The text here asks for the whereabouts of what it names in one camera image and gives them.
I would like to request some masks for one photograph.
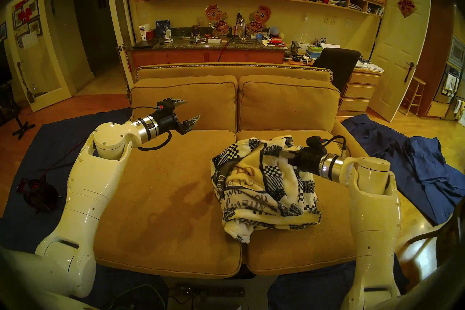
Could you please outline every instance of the bar stool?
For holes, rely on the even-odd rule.
[[[409,90],[410,90],[410,91],[412,90],[412,89],[411,89],[411,86],[412,86],[412,85],[415,87],[415,91],[413,91],[413,92],[411,93],[412,98],[411,98],[411,99],[408,99],[408,98],[407,98],[407,96],[408,96],[407,93],[409,92]],[[420,85],[421,85],[422,87],[421,87],[421,92],[419,93],[419,92],[418,92],[418,88],[420,87]],[[410,108],[411,108],[412,106],[416,106],[416,107],[417,107],[417,112],[415,113],[415,115],[418,115],[418,109],[419,109],[420,104],[421,104],[421,97],[423,96],[423,91],[424,91],[424,86],[425,86],[425,85],[426,85],[426,82],[425,82],[425,81],[423,81],[423,80],[421,80],[421,79],[419,79],[419,78],[413,76],[412,82],[410,83],[410,87],[407,89],[407,92],[405,93],[404,99],[402,100],[402,104],[406,104],[406,105],[407,105],[407,108],[403,108],[403,109],[406,110],[405,112],[400,111],[400,108],[399,108],[399,111],[400,111],[401,113],[403,113],[404,115],[407,116],[408,113],[409,113],[409,111],[410,111]],[[415,100],[416,97],[419,97],[418,103],[417,103],[417,104],[414,104],[413,101]]]

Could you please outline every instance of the open door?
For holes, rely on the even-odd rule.
[[[134,85],[129,63],[127,62],[126,48],[134,45],[133,30],[129,18],[128,3],[126,0],[108,0],[112,14],[113,27],[116,35],[117,49],[120,55],[120,63],[123,66],[128,86]]]
[[[387,0],[371,61],[384,74],[368,105],[391,122],[410,85],[428,29],[431,0],[412,0],[416,11],[404,18],[399,1]]]
[[[13,0],[7,30],[14,67],[32,111],[71,97],[48,28],[44,0]]]

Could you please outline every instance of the couch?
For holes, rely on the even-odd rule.
[[[313,270],[355,259],[348,190],[315,176],[321,223],[304,230],[255,231],[250,244],[224,232],[213,192],[210,159],[245,138],[291,134],[343,135],[353,157],[366,152],[336,120],[340,91],[327,69],[221,63],[144,66],[136,70],[131,105],[155,106],[167,97],[187,103],[183,121],[195,128],[157,151],[133,149],[119,188],[101,216],[94,243],[97,262],[143,273],[227,278],[246,264],[259,275]],[[133,118],[151,113],[133,110]],[[162,135],[143,146],[160,145]],[[330,143],[328,152],[340,153]]]

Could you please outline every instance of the granite countertop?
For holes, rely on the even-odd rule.
[[[231,41],[227,47],[228,50],[243,50],[243,51],[288,51],[287,47],[276,47],[276,46],[265,46],[261,42],[255,40],[254,44],[243,44],[239,38]],[[222,42],[220,44],[191,44],[190,40],[174,38],[173,42],[164,43],[160,45],[159,43],[154,44],[151,48],[132,48],[132,51],[153,51],[153,50],[220,50],[224,47],[226,43]]]

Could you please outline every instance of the blanket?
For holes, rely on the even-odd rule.
[[[465,196],[465,175],[445,163],[437,137],[408,138],[366,114],[348,118],[342,125],[369,156],[391,163],[397,189],[434,225],[447,221]]]
[[[301,148],[289,135],[269,141],[253,137],[211,160],[226,233],[248,244],[254,230],[300,230],[320,222],[313,174],[287,163]]]

